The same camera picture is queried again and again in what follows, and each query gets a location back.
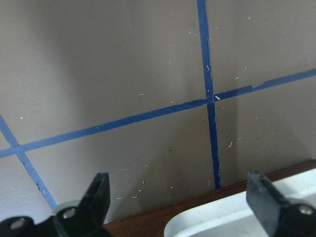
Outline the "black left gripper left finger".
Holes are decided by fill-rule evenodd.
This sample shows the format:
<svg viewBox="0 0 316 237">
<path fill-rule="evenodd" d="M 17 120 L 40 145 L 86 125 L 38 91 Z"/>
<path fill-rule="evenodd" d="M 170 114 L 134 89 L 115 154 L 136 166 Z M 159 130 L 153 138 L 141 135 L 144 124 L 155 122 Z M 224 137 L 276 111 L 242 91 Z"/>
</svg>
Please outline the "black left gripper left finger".
<svg viewBox="0 0 316 237">
<path fill-rule="evenodd" d="M 97 227 L 104 223 L 110 207 L 110 182 L 108 173 L 97 173 L 83 195 L 79 209 Z"/>
</svg>

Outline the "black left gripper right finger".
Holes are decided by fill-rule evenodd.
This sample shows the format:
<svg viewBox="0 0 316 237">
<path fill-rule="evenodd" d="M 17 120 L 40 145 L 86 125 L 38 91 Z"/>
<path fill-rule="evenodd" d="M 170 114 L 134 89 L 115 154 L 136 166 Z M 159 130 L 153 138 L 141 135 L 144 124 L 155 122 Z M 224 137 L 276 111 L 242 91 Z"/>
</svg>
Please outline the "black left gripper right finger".
<svg viewBox="0 0 316 237">
<path fill-rule="evenodd" d="M 247 174 L 246 202 L 268 236 L 274 237 L 291 203 L 262 173 Z"/>
</svg>

